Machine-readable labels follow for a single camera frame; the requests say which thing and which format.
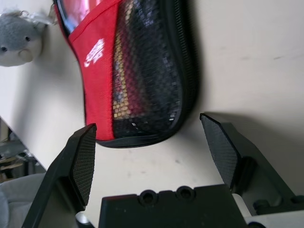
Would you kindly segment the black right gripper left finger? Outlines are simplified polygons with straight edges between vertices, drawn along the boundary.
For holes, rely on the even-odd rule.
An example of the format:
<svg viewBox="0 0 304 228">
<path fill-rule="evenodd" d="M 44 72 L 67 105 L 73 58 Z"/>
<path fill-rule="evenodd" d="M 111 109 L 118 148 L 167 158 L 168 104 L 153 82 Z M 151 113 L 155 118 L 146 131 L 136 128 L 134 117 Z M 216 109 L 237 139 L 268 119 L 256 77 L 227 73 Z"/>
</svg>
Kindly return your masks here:
<svg viewBox="0 0 304 228">
<path fill-rule="evenodd" d="M 88 205 L 95 167 L 95 124 L 68 139 L 48 168 L 24 220 L 24 228 L 76 228 Z"/>
</svg>

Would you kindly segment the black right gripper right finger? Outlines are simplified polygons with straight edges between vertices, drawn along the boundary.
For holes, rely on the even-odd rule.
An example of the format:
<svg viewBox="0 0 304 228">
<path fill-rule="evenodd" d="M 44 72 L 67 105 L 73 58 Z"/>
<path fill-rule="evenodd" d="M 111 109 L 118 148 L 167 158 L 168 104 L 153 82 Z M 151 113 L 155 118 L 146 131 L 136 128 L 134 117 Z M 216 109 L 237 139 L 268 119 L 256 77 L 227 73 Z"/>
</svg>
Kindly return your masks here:
<svg viewBox="0 0 304 228">
<path fill-rule="evenodd" d="M 261 151 L 232 123 L 200 114 L 212 159 L 223 182 L 248 207 L 302 207 L 295 195 Z"/>
</svg>

